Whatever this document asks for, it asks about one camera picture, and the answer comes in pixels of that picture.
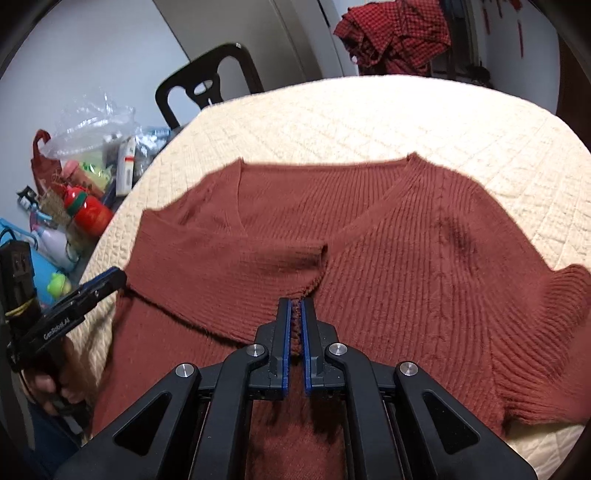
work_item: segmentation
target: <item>black chair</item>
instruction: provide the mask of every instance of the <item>black chair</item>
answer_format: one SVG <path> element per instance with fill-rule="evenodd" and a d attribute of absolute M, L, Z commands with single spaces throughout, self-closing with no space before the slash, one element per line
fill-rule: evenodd
<path fill-rule="evenodd" d="M 251 93 L 265 91 L 248 50 L 239 43 L 220 45 L 174 72 L 156 90 L 156 104 L 170 128 L 180 126 L 168 104 L 168 94 L 174 87 L 183 87 L 187 96 L 201 109 L 213 103 L 223 102 L 217 69 L 222 60 L 227 57 L 237 59 Z M 205 85 L 206 90 L 195 94 L 195 88 L 201 83 Z"/>

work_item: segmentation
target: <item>cream tablecloth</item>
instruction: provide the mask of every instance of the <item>cream tablecloth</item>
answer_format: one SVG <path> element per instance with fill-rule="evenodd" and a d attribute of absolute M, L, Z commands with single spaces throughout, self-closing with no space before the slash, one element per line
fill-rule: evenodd
<path fill-rule="evenodd" d="M 551 267 L 591 266 L 591 155 L 564 122 L 527 101 L 463 83 L 347 77 L 205 109 L 127 197 L 83 280 L 111 265 L 125 266 L 145 208 L 166 205 L 236 157 L 352 163 L 413 151 L 481 182 Z M 94 384 L 111 344 L 113 303 L 114 296 L 101 302 L 71 333 Z M 509 444 L 545 479 L 581 431 L 516 427 Z"/>

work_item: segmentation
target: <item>human hand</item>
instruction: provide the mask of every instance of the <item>human hand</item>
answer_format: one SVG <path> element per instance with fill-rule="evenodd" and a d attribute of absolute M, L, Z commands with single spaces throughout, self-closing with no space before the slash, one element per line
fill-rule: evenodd
<path fill-rule="evenodd" d="M 59 373 L 60 389 L 57 393 L 72 404 L 80 403 L 85 399 L 86 392 L 82 365 L 68 337 L 64 337 L 62 347 L 66 363 Z M 37 401 L 49 415 L 58 415 L 51 402 L 52 396 L 56 393 L 56 383 L 52 377 L 31 368 L 22 371 L 21 382 L 23 381 L 26 382 L 26 386 L 23 385 L 23 391 L 29 400 Z"/>

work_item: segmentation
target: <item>red bag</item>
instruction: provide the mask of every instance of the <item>red bag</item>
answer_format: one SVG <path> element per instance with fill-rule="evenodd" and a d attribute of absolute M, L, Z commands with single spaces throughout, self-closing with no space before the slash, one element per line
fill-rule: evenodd
<path fill-rule="evenodd" d="M 59 179 L 61 174 L 61 163 L 59 160 L 52 160 L 44 157 L 39 152 L 39 140 L 43 143 L 49 142 L 51 135 L 45 130 L 38 130 L 33 140 L 33 158 L 31 159 L 31 170 L 33 171 L 33 178 L 35 178 L 35 185 L 37 186 L 37 193 L 39 196 L 45 195 L 49 189 L 55 190 L 53 186 Z"/>

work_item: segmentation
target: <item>red sweater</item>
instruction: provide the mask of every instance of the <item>red sweater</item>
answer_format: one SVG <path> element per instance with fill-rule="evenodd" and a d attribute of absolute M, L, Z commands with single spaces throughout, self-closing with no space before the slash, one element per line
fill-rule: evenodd
<path fill-rule="evenodd" d="M 355 166 L 248 165 L 146 210 L 126 269 L 97 433 L 181 362 L 222 361 L 314 296 L 371 360 L 418 362 L 497 434 L 591 414 L 591 275 L 549 269 L 485 190 L 416 154 Z M 299 338 L 294 333 L 295 350 Z M 249 478 L 341 478 L 337 411 L 255 405 Z"/>

